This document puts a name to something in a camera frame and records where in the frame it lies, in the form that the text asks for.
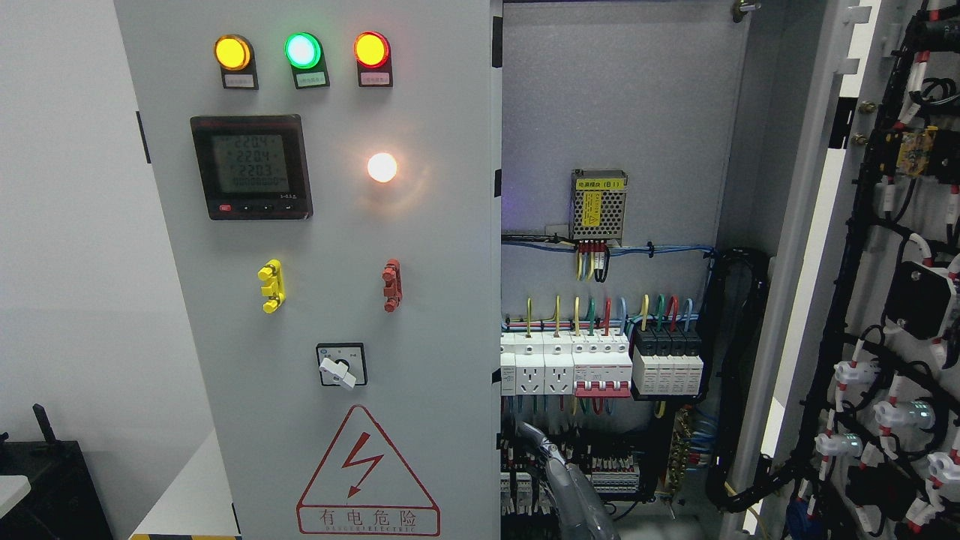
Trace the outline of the dark grey robot right hand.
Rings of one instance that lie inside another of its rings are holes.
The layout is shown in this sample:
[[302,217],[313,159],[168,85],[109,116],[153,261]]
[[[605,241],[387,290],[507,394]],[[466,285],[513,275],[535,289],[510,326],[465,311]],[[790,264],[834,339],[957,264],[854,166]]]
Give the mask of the dark grey robot right hand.
[[620,539],[604,503],[579,467],[563,457],[537,427],[525,421],[515,425],[515,434],[537,455],[539,471],[559,517],[562,539]]

